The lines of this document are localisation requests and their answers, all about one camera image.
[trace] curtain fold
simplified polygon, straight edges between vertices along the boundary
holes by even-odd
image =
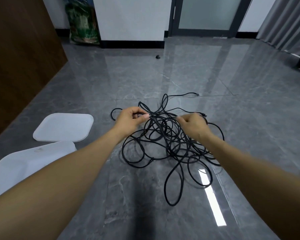
[[[300,55],[300,0],[276,0],[256,38]]]

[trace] black cable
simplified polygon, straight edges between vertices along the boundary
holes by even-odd
[[[199,96],[199,94],[195,93],[195,92],[188,92],[188,93],[181,94],[181,95],[169,95],[169,96],[167,94],[164,94],[162,97],[161,105],[160,105],[159,109],[157,109],[156,111],[151,111],[146,104],[139,102],[138,106],[149,113],[150,119],[145,123],[143,129],[137,130],[136,132],[134,132],[132,135],[130,135],[129,137],[127,137],[124,140],[124,143],[122,145],[122,150],[121,150],[124,161],[126,161],[130,166],[132,166],[134,168],[144,168],[144,167],[148,166],[150,163],[152,163],[153,161],[164,160],[167,158],[173,158],[177,161],[177,164],[170,171],[170,173],[168,174],[168,176],[164,182],[164,197],[170,206],[175,206],[180,201],[181,196],[182,196],[182,190],[183,190],[183,184],[184,184],[184,172],[183,172],[181,163],[187,164],[188,172],[189,172],[191,178],[197,184],[203,186],[204,188],[207,188],[208,186],[210,186],[212,184],[212,173],[211,173],[211,170],[209,169],[209,167],[201,160],[201,158],[203,157],[206,161],[208,161],[209,163],[211,163],[213,165],[220,166],[220,164],[213,162],[213,160],[215,160],[215,158],[209,151],[206,150],[206,148],[203,145],[192,140],[190,137],[188,137],[184,133],[184,131],[180,127],[179,123],[176,121],[177,115],[169,112],[169,111],[172,111],[175,109],[181,109],[181,108],[165,110],[165,108],[168,104],[169,97],[184,96],[187,94],[195,94],[195,95]],[[112,113],[116,109],[121,109],[121,108],[115,108],[111,111],[110,116],[113,120],[115,120],[115,119],[113,118]],[[181,110],[183,110],[184,112],[187,112],[187,113],[193,113],[193,112],[186,111],[184,109],[181,109]],[[206,115],[204,113],[201,113],[201,112],[197,112],[197,113],[199,113],[204,118],[204,120],[206,121],[207,124],[216,126],[221,132],[222,139],[225,140],[223,132],[219,126],[217,126],[214,123],[208,122],[206,119]],[[139,136],[134,136],[138,132],[141,132],[141,134]],[[156,138],[152,138],[154,132],[157,132],[159,134],[159,136]],[[162,138],[165,141],[165,145],[157,142],[157,141],[161,140]],[[142,157],[138,161],[129,161],[124,155],[125,146],[132,141],[135,141],[140,146],[140,149],[143,152]],[[167,156],[162,157],[162,158],[150,157],[145,152],[145,149],[144,149],[143,145],[141,144],[141,142],[154,143],[154,144],[164,147],[166,149]],[[137,163],[140,163],[141,161],[143,161],[145,158],[149,158],[149,161],[146,163],[146,165],[144,165],[144,166],[136,165]],[[190,171],[190,168],[189,168],[189,165],[193,164],[193,163],[201,163],[207,169],[207,172],[210,176],[209,184],[204,185],[204,184],[198,182],[193,177],[193,175]],[[177,169],[177,167],[180,167],[180,169],[181,169],[180,193],[179,193],[179,196],[178,196],[178,199],[176,200],[176,202],[171,203],[171,202],[169,202],[169,200],[167,198],[166,186],[167,186],[169,177]]]

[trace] door frame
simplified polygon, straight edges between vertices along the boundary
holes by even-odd
[[[205,37],[227,37],[236,36],[241,23],[250,7],[252,0],[241,0],[234,15],[229,30],[217,29],[181,29],[179,28],[183,0],[172,0],[169,20],[168,36],[205,36]]]

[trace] white plastic tray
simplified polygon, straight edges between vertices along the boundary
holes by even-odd
[[[0,195],[44,166],[74,151],[76,147],[73,142],[59,141],[5,156],[0,160]]]
[[[37,141],[72,141],[85,139],[92,127],[93,117],[84,113],[53,113],[44,118],[33,133]]]

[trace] glossy floor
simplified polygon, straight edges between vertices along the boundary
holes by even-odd
[[[164,50],[63,46],[69,62],[1,134],[0,159],[46,144],[32,133],[51,113],[94,117],[89,136],[76,143],[80,149],[113,125],[109,114],[115,107],[142,101],[155,109],[164,93],[197,92],[199,97],[172,98],[168,107],[206,113],[230,144],[300,176],[297,58],[250,39],[167,38]],[[127,155],[137,157],[133,148]],[[278,239],[222,168],[213,168],[212,190],[226,226],[217,224],[212,194],[188,174],[179,204],[169,206],[163,184],[171,168],[171,162],[156,161],[133,169],[118,145],[59,239]],[[179,187],[173,175],[171,200]]]

